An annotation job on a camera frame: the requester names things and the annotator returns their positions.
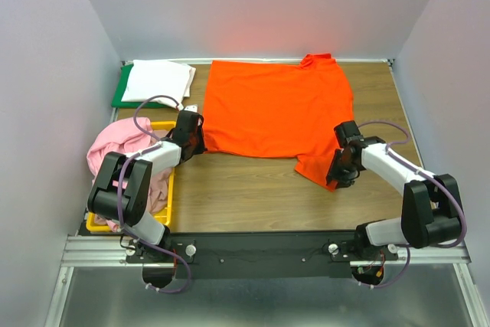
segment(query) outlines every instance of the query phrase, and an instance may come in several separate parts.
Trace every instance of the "yellow plastic tray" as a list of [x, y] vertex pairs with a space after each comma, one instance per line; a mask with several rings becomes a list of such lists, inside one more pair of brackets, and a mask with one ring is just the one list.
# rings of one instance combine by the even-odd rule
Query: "yellow plastic tray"
[[[170, 130], [175, 128], [175, 122], [152, 122], [153, 130]], [[172, 197], [174, 194], [174, 177], [175, 169], [173, 168], [170, 176], [168, 177], [168, 196], [167, 205], [160, 212], [157, 212], [153, 217], [161, 224], [165, 226], [170, 225], [172, 219]], [[95, 223], [95, 214], [89, 212], [87, 218], [87, 230], [91, 233], [110, 233], [110, 227], [108, 225], [99, 225]]]

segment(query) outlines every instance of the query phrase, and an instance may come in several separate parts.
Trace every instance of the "green mat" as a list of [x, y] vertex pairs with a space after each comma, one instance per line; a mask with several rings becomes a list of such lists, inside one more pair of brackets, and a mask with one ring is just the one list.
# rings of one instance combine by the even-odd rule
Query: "green mat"
[[[125, 65], [124, 67], [121, 67], [121, 77], [119, 79], [119, 83], [117, 84], [116, 88], [116, 93], [114, 93], [114, 98], [113, 102], [111, 103], [112, 107], [122, 107], [122, 108], [129, 108], [129, 109], [135, 109], [138, 107], [141, 103], [134, 102], [134, 103], [124, 103], [121, 101], [123, 99], [124, 91], [126, 91], [126, 86], [128, 84], [128, 78], [129, 78], [129, 72], [132, 69], [132, 64]], [[160, 103], [147, 103], [145, 105], [145, 108], [149, 107], [152, 109], [159, 108], [159, 107], [168, 107], [166, 105], [162, 105]]]

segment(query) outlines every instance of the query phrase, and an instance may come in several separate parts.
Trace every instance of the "white folded towel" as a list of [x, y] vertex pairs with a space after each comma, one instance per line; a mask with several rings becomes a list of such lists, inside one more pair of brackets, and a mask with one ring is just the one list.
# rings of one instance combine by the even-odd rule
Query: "white folded towel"
[[[184, 97], [191, 95], [196, 69], [190, 65], [168, 60], [134, 60], [133, 63], [121, 101], [144, 101], [152, 96], [167, 95], [181, 104]], [[172, 100], [163, 97], [153, 101], [175, 107]]]

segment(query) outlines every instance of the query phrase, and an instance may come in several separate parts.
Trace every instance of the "white enclosure wall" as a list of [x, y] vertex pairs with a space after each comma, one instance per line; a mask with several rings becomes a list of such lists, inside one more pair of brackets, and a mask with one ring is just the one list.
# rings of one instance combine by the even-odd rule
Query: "white enclosure wall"
[[0, 0], [0, 325], [44, 325], [119, 58], [89, 0]]
[[490, 312], [490, 0], [430, 0], [394, 63], [428, 169], [459, 181], [471, 271]]
[[428, 0], [90, 0], [123, 60], [395, 57]]

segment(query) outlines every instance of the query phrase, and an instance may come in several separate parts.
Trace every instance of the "wooden table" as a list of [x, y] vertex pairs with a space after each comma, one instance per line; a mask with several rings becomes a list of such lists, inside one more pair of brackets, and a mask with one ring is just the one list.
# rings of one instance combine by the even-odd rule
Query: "wooden table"
[[[407, 127], [388, 66], [340, 63], [354, 91], [357, 123], [384, 119]], [[202, 109], [210, 65], [198, 65], [185, 105]], [[118, 119], [132, 116], [121, 109]], [[170, 109], [145, 109], [152, 121], [175, 120]], [[387, 142], [403, 134], [384, 125], [362, 128]], [[413, 143], [396, 147], [418, 163]], [[353, 229], [358, 224], [399, 217], [401, 196], [373, 172], [331, 193], [294, 171], [296, 159], [252, 159], [228, 154], [197, 155], [175, 173], [173, 231], [294, 231]]]

